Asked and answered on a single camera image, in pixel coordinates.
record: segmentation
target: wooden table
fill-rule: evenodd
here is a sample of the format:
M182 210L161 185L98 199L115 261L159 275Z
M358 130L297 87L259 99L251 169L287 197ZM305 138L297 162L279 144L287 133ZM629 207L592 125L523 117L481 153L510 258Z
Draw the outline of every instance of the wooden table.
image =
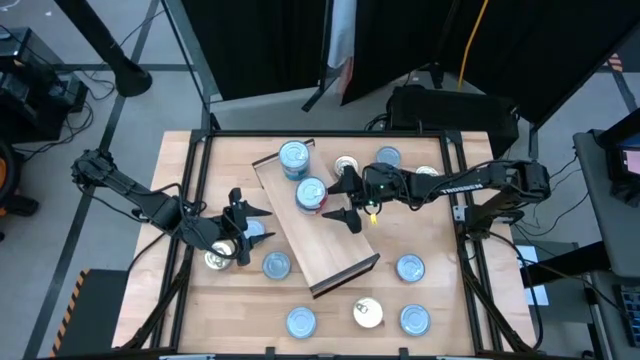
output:
M216 211L228 205L227 194L232 187L241 187L244 198L253 206L271 210L251 163L277 152L288 139L215 138L204 192L208 207L203 216L216 215ZM165 133L152 189L181 181L188 140L189 132ZM491 159L485 133L463 133L463 140L469 166ZM327 166L333 166L334 160L345 154L354 156L361 166L368 164L384 143L400 150L403 168L415 170L429 165L444 172L436 139L318 137L315 141ZM200 159L201 152L202 146L196 159ZM453 145L450 145L450 154L455 171L457 160ZM193 179L197 178L198 168L196 162ZM191 194L195 193L195 184L196 181L192 181ZM475 201L482 203L494 193L492 190L475 192ZM265 347L275 346L279 354L394 355L398 354L398 348L407 347L411 355L472 354L449 207L447 197L440 197L419 212L411 212L397 202L385 203L378 225L363 225L371 247L381 255L373 271L317 300L312 299L275 216L263 220L268 231L275 231L277 235L252 251L249 266L239 268L234 264L228 272L215 272L206 266L204 253L196 251L179 351L261 354ZM510 238L506 225L495 225L493 231ZM136 251L157 235L158 230L143 225ZM168 244L167 240L155 245L131 272L114 346L127 341L156 305ZM484 242L484 249L496 305L524 341L533 345L535 333L516 255L510 247L493 239ZM264 255L276 250L287 253L292 260L292 273L285 281L269 280L262 274ZM419 255L426 266L424 279L411 285L400 282L394 272L396 260L407 253ZM384 309L383 323L374 329L360 328L353 319L352 306L364 296L376 298ZM423 305L431 314L431 329L425 336L408 336L399 326L401 309L412 303ZM317 316L318 327L310 339L297 340L287 333L285 319L296 306L307 306ZM484 347L490 348L486 317L482 306L478 307ZM169 342L173 315L172 307L166 314L162 344Z

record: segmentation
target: wooden board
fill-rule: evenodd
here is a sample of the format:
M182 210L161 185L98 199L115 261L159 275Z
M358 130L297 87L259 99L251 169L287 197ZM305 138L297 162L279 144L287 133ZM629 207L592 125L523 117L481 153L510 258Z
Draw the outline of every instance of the wooden board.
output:
M463 133L463 138L469 166L491 158L486 134ZM188 132L165 134L152 188L180 181L188 139ZM245 199L254 206L273 211L251 163L277 152L286 140L216 138L204 196L209 206L204 215L217 214L227 204L227 194L235 186L242 188ZM327 166L332 166L340 155L354 156L363 166L374 160L380 146L392 145L402 153L401 167L416 169L430 165L443 171L439 144L435 140L316 138L316 144ZM474 197L482 203L493 193L481 191ZM233 265L229 272L214 272L207 268L204 254L197 251L179 350L262 354L265 347L275 346L278 353L289 354L396 355L399 347L408 347L411 355L472 354L449 206L446 197L415 213L400 203L385 204L378 226L363 225L365 237L381 256L376 267L315 301L309 295L300 266L275 216L263 220L267 229L277 235L252 252L253 262L245 268ZM507 226L494 226L493 230L510 238ZM157 230L143 225L137 251L156 235ZM159 243L141 257L132 270L114 345L127 341L155 306L167 248L168 242ZM264 255L276 250L292 259L292 273L284 282L274 282L262 274ZM511 248L492 239L485 241L485 251L496 305L525 342L532 345L535 333L516 256ZM398 257L410 252L422 257L426 275L419 283L406 285L398 281L393 268ZM353 320L353 303L362 296L373 296L383 306L384 323L375 329L362 329ZM410 303L422 304L431 313L433 323L423 337L409 337L398 326L400 310ZM308 306L316 313L318 328L314 337L301 341L287 334L285 317L295 306ZM170 309L165 324L170 324L172 319L173 309ZM486 324L484 316L480 319ZM168 344L168 333L166 326L163 344ZM484 344L487 347L490 343L485 340Z
M313 144L309 145L309 176L317 177L329 187L335 180L319 151ZM314 297L371 270L378 256L363 233L352 234L342 222L300 212L295 198L299 182L284 176L278 157L254 167ZM322 212L341 208L350 208L347 196L331 195Z

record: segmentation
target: cable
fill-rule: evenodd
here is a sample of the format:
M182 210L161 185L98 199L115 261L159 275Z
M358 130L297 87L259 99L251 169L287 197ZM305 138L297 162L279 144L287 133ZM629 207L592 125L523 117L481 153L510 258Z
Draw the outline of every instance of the cable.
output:
M145 26L145 25L146 25L146 24L148 24L149 22L153 21L153 20L154 20L156 17L158 17L159 15L164 14L165 12L166 12L165 10L161 10L161 11L159 11L158 13L156 13L155 15L150 16L150 17L148 17L148 18L144 19L144 20L142 21L142 23L140 23L140 25L136 26L136 28L135 28L135 29L131 30L131 32L130 32L127 36L125 36L125 38L124 38L124 39L123 39L123 40L118 44L118 46L122 47L122 45L124 45L124 43L125 43L125 42L127 42L127 40L129 40L129 38L130 38L131 36L133 36L133 34L135 34L135 33L136 33L138 30L140 30L143 26ZM104 68L104 66L106 66L106 65L107 65L107 63L105 63L104 61L103 61L103 62L101 62L101 63L100 63L100 65L98 65L98 69L97 69L97 70L94 70L94 71L93 71L93 74L88 75L88 76L89 76L89 78L90 78L91 80L94 80L94 79L93 79L93 77L96 75L96 73L97 73L98 71L102 71L102 69L103 69L103 68Z
M558 170L557 172L555 172L553 175L549 176L549 180L553 179L556 175L560 174L561 172L564 171L564 169L567 168L567 166L573 164L574 161L576 161L576 159L578 158L578 155L575 155L573 157L573 160L569 161L567 164L565 164L565 166L562 167L562 169Z
M544 232L542 232L542 233L540 233L540 234L532 234L532 233L530 233L529 231L527 231L527 229L524 229L524 228L522 229L522 231L524 231L525 233L527 233L527 235L529 235L529 236L543 236L543 235L546 235L546 234L550 233L550 232L551 232L551 231L556 227L556 225L558 225L558 221L560 221L560 219L561 219L563 216L567 215L568 213L570 213L571 211L573 211L575 208L577 208L578 206L580 206L580 204L582 204L582 203L587 199L587 197L588 197L588 196L589 196L589 192L587 191L587 193L586 193L586 194L584 194L584 197L582 198L582 200L578 201L578 203L577 203L577 204L573 205L572 207L570 207L570 208L569 208L569 210L567 210L567 211L563 212L562 214L560 214L560 216L558 216L558 217L556 218L556 220L553 222L553 225L551 225L551 228L549 228L549 230L544 231Z
M552 253L551 251L549 251L549 250L547 250L547 249L543 248L542 246L534 244L531 240L529 240L529 238L528 238L528 237L527 237L527 236L522 232L522 230L520 230L520 225L518 225L518 224L514 224L514 226L516 227L516 230L518 230L518 232L520 233L520 235L522 235L522 236L524 237L524 240L525 240L526 242L528 242L528 243L529 243L529 245L531 245L531 246L535 247L536 249L542 250L543 252L545 252L545 253L547 253L547 254L551 255L552 257L556 257L556 256L558 256L558 255L556 255L556 254Z
M484 3L482 3L482 7L480 8L480 13L478 14L478 18L476 19L476 23L475 25L473 25L473 30L471 31L471 35L469 36L469 41L467 41L467 46L464 49L464 55L462 57L462 66L460 68L460 78L458 79L458 91L462 90L462 82L464 79L464 69L467 66L467 57L469 56L469 49L471 48L471 43L473 43L473 38L476 36L476 31L478 30L480 21L482 21L482 16L484 15L484 10L487 8L487 4L489 4L489 0L484 0Z
M529 281L529 283L532 283L533 281L531 281L531 274L529 274L529 269L527 268L527 266L525 266L526 259L524 258L524 256L522 256L522 253L520 252L518 247L502 235L496 234L492 231L489 231L489 234L491 234L491 236L495 237L498 240L502 240L505 244L509 245L513 250L515 250L516 254L518 255L518 259L520 260L520 262L522 262L522 266L524 267L527 281ZM544 328L542 326L542 316L540 315L540 306L538 305L536 292L533 291L533 289L531 289L530 291L531 298L533 299L533 309L536 313L536 319L538 320L538 340L536 341L535 345L533 345L533 350L538 350L540 345L542 345L542 339L544 338Z
M598 296L600 296L602 298L602 300L604 300L605 302L607 302L609 305L611 305L614 309L618 310L618 312L620 312L620 314L628 319L631 320L631 317L629 316L629 314L627 314L627 311L622 309L620 306L618 306L618 304L615 303L615 301L611 300L610 298L608 298L605 294L602 293L602 291L598 290L597 287L595 287L595 285L593 285L591 282L583 279L582 277L577 277L577 276L571 276L571 275L567 275L561 271L558 271L550 266L544 265L544 264L540 264L538 262L535 261L531 261L531 260L527 260L525 259L526 262L528 262L529 264L533 264L533 265L537 265L549 272L552 272L556 275L562 276L565 279L574 279L574 280L578 280L578 281L582 281L585 285L587 285L589 288L591 288L591 290L593 290L596 294L598 294Z
M44 152L47 152L51 148L53 148L55 146L70 143L71 141L73 141L73 139L75 138L76 135L78 135L81 132L87 130L93 124L93 119L94 119L93 108L91 108L91 105L89 105L88 103L85 103L83 105L83 108L88 109L89 110L89 114L87 115L87 117L84 120L84 122L82 123L82 125L80 125L79 127L71 126L71 124L69 123L69 114L67 114L67 116L65 117L66 127L69 129L69 132L71 133L66 138L64 138L62 140L59 140L59 141L47 143L47 144L39 147L36 150L21 149L21 148L15 147L15 146L13 147L14 150L20 151L20 152L25 152L25 153L30 153L30 155L25 157L25 159L24 159L24 162L27 162L27 161L33 159L34 156L36 156L38 154L42 154Z
M578 171L582 171L582 169L576 169L576 170L573 170L572 172L570 172L569 174L567 174L565 177L563 177L560 181L558 181L558 182L553 186L553 188L551 189L551 194L553 195L553 192L554 192L554 191L556 191L556 188L557 188L560 184L562 184L562 182L563 182L563 181L567 180L571 175L573 175L573 174L577 173ZM536 215L536 211L538 210L538 206L539 206L540 204L542 204L542 203L541 203L541 202L539 202L539 203L537 203L537 204L533 207L533 214L532 214L532 217L533 217L533 219L534 219L534 220L535 220L535 222L536 222L536 224L535 224L535 225L533 225L533 224L529 224L528 222L524 221L524 219L522 219L522 220L520 220L520 221L521 221L523 224L525 224L525 225L527 225L527 226L530 226L530 227L532 227L532 228L536 228L536 229L538 229L538 230L539 230L539 229L541 229L541 228L542 228L542 226L540 226L540 220L538 219L538 216Z
M135 216L133 216L133 215L127 214L126 212L124 212L124 211L122 211L122 210L120 210L120 209L116 208L115 206L113 206L113 205L109 204L109 203L108 203L108 202L106 202L105 200L103 200L103 199L101 199L101 198L99 198L99 197L97 197L97 196L95 196L95 195L91 195L91 194L89 194L85 189L83 189L83 188L82 188L82 186L80 186L80 184L76 184L76 187L78 188L78 190L80 190L80 192L81 192L81 193L83 193L83 194L87 195L88 197L90 197L90 198L92 198L92 199L94 199L94 200L97 200L97 201L101 202L103 205L105 205L105 206L106 206L106 207L108 207L109 209L111 209L111 210L113 210L113 211L117 212L118 214L122 214L122 215L124 215L124 216L128 217L129 219L131 219L131 220L133 220L133 221L135 221L135 222L139 222L139 223L141 223L141 224L144 224L144 223L146 223L146 222L147 222L147 221L145 221L145 220L138 219L137 217L135 217Z
M152 242L150 242L149 244L147 244L147 246L144 247L144 249L140 250L140 252L138 253L138 255L136 255L133 260L131 260L131 263L129 264L129 267L127 268L127 274L131 273L131 269L133 269L133 265L136 263L136 261L138 261L138 259L140 258L140 256L142 256L142 254L144 254L147 250L151 249L153 247L153 245L157 244L158 241L160 241L160 239L162 239L164 237L164 233L160 234L157 238L155 238Z

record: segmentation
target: yellow cable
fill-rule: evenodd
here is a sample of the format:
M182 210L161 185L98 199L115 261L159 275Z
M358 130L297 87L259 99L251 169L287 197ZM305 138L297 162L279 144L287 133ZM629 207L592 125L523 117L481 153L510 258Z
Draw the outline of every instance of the yellow cable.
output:
M462 81L464 80L464 68L465 66L467 66L467 56L469 55L469 49L471 48L471 43L473 43L473 37L476 36L476 30L478 30L480 21L482 21L482 16L484 15L484 9L487 8L487 4L489 4L489 0L484 0L484 3L482 4L482 8L480 9L480 13L478 14L478 18L476 19L476 24L473 26L471 35L469 35L469 41L467 41L467 47L464 49L464 56L462 57L462 67L460 68L460 78L458 78L458 91L462 89Z

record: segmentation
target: yellow and black warning tape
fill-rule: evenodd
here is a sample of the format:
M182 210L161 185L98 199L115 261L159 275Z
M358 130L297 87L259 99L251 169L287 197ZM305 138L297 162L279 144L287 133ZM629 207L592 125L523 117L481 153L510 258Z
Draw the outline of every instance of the yellow and black warning tape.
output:
M69 323L71 322L71 314L73 314L73 309L76 307L76 302L78 301L78 296L80 295L80 288L82 287L87 274L89 274L89 269L84 269L80 271L80 275L78 275L78 278L76 279L76 285L73 287L73 292L71 293L71 300L69 301L69 305L67 305L67 309L64 312L64 316L62 317L62 322L60 323L60 327L58 328L58 332L56 333L56 338L53 341L53 347L51 348L51 352L49 352L49 357L56 357L58 351L60 350L62 338L67 332L67 328L69 327Z

